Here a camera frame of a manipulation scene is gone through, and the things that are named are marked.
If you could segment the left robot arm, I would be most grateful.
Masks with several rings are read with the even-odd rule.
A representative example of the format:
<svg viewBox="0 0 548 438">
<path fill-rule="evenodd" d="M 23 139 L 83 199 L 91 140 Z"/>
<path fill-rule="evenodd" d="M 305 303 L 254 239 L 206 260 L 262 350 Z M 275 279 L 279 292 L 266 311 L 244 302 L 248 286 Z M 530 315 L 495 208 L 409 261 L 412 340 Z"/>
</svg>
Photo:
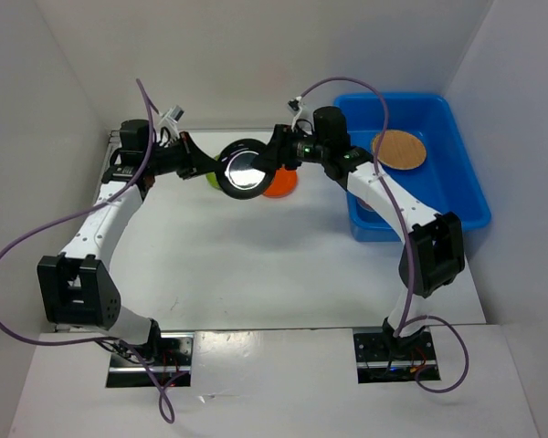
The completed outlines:
<svg viewBox="0 0 548 438">
<path fill-rule="evenodd" d="M 176 173 L 189 179 L 214 171 L 216 164 L 188 132 L 178 130 L 172 116 L 155 126 L 148 120 L 126 120 L 117 139 L 96 203 L 62 250 L 40 259 L 37 276 L 49 322 L 95 329 L 127 343 L 133 357 L 150 365 L 163 356 L 159 324 L 121 303 L 109 272 L 111 259 L 156 177 Z"/>
</svg>

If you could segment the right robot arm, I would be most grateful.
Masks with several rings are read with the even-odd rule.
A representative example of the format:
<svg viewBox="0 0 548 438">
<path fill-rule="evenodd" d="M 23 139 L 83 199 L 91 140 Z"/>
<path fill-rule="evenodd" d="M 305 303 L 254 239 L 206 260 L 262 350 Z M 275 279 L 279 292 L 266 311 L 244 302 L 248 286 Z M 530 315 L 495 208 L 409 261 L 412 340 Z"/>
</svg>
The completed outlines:
<svg viewBox="0 0 548 438">
<path fill-rule="evenodd" d="M 346 118 L 337 107 L 315 110 L 310 134 L 291 125 L 276 125 L 252 165 L 270 174 L 304 162 L 320 164 L 331 180 L 375 210 L 404 245 L 398 267 L 404 289 L 382 326 L 385 354 L 401 359 L 426 324 L 427 299 L 465 268 L 460 219 L 421 203 L 382 170 L 369 151 L 354 146 Z"/>
</svg>

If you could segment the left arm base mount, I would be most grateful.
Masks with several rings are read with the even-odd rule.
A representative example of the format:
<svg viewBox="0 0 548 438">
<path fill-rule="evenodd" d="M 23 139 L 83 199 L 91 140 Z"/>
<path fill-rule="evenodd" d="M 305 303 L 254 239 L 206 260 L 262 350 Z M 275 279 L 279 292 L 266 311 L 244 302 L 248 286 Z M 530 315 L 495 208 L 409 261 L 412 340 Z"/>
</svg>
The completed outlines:
<svg viewBox="0 0 548 438">
<path fill-rule="evenodd" d="M 136 356 L 117 342 L 100 341 L 98 345 L 110 354 L 106 380 L 109 389 L 152 387 L 145 368 Z M 164 331 L 160 352 L 146 357 L 138 347 L 154 377 L 164 387 L 191 385 L 192 359 L 195 345 L 193 332 Z"/>
</svg>

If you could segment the pink plastic cup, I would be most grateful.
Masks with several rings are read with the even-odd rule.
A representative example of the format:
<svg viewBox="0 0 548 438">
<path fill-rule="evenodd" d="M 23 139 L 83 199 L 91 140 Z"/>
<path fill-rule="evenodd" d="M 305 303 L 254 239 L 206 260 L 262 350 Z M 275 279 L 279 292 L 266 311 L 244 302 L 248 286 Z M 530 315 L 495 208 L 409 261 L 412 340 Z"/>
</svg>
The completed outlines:
<svg viewBox="0 0 548 438">
<path fill-rule="evenodd" d="M 368 213 L 374 213 L 375 212 L 375 209 L 373 207 L 371 207 L 368 203 L 366 203 L 362 200 L 358 200 L 357 204 L 359 205 L 359 207 L 361 209 L 363 209 L 364 211 L 366 211 Z"/>
</svg>

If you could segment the black plastic plate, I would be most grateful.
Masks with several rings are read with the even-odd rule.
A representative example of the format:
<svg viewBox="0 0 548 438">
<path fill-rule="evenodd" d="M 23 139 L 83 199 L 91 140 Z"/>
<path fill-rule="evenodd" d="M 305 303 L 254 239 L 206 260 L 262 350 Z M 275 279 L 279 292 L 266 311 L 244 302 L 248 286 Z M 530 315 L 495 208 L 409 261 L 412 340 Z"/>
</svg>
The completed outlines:
<svg viewBox="0 0 548 438">
<path fill-rule="evenodd" d="M 271 185 L 275 173 L 256 169 L 253 160 L 266 149 L 255 139 L 240 139 L 227 145 L 220 153 L 216 181 L 230 198 L 249 200 L 262 195 Z"/>
</svg>

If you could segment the brown woven bamboo tray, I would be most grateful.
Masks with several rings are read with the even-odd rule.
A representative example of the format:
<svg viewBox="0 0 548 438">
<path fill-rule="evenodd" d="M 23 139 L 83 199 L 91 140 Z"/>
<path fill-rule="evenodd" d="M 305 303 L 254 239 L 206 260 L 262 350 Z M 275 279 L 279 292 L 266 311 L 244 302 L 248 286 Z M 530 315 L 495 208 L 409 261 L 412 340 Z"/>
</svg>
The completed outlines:
<svg viewBox="0 0 548 438">
<path fill-rule="evenodd" d="M 420 167 L 427 159 L 424 143 L 415 135 L 403 130 L 388 130 L 382 141 L 377 134 L 372 142 L 372 152 L 378 153 L 378 161 L 388 168 L 398 171 L 411 171 Z"/>
</svg>

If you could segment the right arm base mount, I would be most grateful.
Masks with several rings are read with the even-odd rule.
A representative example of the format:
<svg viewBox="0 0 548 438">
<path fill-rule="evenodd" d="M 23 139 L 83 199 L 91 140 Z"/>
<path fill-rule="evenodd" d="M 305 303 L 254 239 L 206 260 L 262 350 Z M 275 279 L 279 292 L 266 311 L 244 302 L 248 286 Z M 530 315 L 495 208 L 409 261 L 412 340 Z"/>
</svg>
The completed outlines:
<svg viewBox="0 0 548 438">
<path fill-rule="evenodd" d="M 353 348 L 359 384 L 439 381 L 437 354 L 428 329 L 405 346 L 391 344 L 381 328 L 353 331 Z"/>
</svg>

